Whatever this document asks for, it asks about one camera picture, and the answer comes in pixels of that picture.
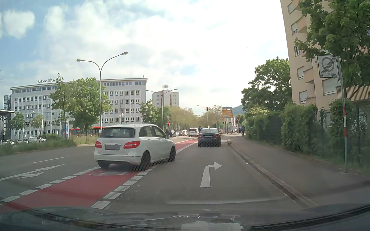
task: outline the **person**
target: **person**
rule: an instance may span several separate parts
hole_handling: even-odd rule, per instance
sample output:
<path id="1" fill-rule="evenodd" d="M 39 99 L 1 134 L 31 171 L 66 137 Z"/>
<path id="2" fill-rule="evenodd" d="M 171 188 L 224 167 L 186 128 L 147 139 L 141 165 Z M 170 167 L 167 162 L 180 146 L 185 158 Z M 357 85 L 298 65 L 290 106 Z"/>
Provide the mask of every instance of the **person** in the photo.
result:
<path id="1" fill-rule="evenodd" d="M 245 126 L 242 125 L 242 127 L 240 127 L 240 131 L 242 132 L 242 135 L 244 135 L 244 133 L 245 133 Z"/>

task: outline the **car wheel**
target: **car wheel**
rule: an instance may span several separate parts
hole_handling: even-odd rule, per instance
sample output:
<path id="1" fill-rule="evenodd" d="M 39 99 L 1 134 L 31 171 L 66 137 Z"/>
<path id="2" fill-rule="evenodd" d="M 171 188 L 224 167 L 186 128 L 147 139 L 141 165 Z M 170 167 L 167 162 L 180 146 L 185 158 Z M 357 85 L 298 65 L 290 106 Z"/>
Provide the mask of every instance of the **car wheel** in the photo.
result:
<path id="1" fill-rule="evenodd" d="M 151 155 L 148 151 L 144 152 L 141 158 L 141 163 L 139 164 L 139 168 L 141 171 L 147 170 L 151 165 Z"/>
<path id="2" fill-rule="evenodd" d="M 109 163 L 104 163 L 102 161 L 98 161 L 98 165 L 101 167 L 101 169 L 107 169 L 109 167 Z"/>
<path id="3" fill-rule="evenodd" d="M 171 152 L 169 153 L 168 161 L 173 162 L 175 160 L 175 156 L 176 156 L 175 146 L 172 146 Z"/>

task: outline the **tail light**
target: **tail light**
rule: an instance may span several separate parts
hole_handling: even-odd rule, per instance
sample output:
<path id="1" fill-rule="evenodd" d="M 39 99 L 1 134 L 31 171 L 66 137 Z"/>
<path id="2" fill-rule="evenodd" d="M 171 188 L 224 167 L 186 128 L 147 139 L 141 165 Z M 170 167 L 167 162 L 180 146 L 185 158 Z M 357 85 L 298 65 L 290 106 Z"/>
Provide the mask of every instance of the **tail light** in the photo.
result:
<path id="1" fill-rule="evenodd" d="M 99 141 L 95 142 L 95 147 L 96 148 L 102 148 L 101 142 L 99 142 Z"/>
<path id="2" fill-rule="evenodd" d="M 139 144 L 141 143 L 141 141 L 132 141 L 132 142 L 128 142 L 124 145 L 124 148 L 136 148 L 139 146 Z"/>

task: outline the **apartment building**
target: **apartment building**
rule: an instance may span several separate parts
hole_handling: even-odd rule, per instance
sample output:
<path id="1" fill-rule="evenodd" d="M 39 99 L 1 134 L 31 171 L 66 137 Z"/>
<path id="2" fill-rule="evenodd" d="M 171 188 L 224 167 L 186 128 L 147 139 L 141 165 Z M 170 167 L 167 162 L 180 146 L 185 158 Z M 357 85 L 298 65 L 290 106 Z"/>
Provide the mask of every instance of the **apartment building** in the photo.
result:
<path id="1" fill-rule="evenodd" d="M 102 126 L 121 123 L 142 123 L 139 104 L 146 101 L 147 78 L 118 78 L 105 79 L 102 84 L 106 89 L 102 92 L 110 100 L 112 110 L 102 115 Z M 53 100 L 50 94 L 54 93 L 56 86 L 53 79 L 38 81 L 40 84 L 11 87 L 11 109 L 24 114 L 25 126 L 19 131 L 11 131 L 13 139 L 30 136 L 41 136 L 46 131 L 61 135 L 62 128 L 54 121 L 60 116 L 61 110 L 52 109 Z M 46 128 L 31 127 L 30 121 L 38 114 L 46 120 Z M 100 123 L 92 125 L 94 129 L 100 128 Z"/>
<path id="2" fill-rule="evenodd" d="M 162 107 L 162 105 L 179 107 L 179 92 L 170 92 L 170 90 L 154 92 L 152 93 L 152 104 L 157 108 Z"/>
<path id="3" fill-rule="evenodd" d="M 288 46 L 289 66 L 291 72 L 292 101 L 296 104 L 316 104 L 318 108 L 328 108 L 330 102 L 340 99 L 340 85 L 337 79 L 320 78 L 316 60 L 307 62 L 304 54 L 294 45 L 296 38 L 305 41 L 310 17 L 304 17 L 298 6 L 300 0 L 280 0 L 285 25 L 286 43 Z M 322 5 L 328 12 L 331 0 L 323 0 Z M 352 95 L 357 87 L 346 89 L 347 96 Z M 352 101 L 368 98 L 370 87 L 359 89 Z"/>

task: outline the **road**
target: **road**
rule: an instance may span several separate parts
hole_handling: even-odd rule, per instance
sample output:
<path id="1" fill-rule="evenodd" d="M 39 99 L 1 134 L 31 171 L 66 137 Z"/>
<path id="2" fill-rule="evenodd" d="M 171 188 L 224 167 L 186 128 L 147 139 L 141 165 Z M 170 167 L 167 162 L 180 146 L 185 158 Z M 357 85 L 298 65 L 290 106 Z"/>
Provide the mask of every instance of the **road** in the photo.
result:
<path id="1" fill-rule="evenodd" d="M 132 172 L 102 170 L 94 147 L 0 157 L 0 213 L 43 206 L 85 206 L 126 212 L 200 209 L 300 209 L 226 144 L 198 147 L 195 137 L 172 138 L 174 162 Z"/>

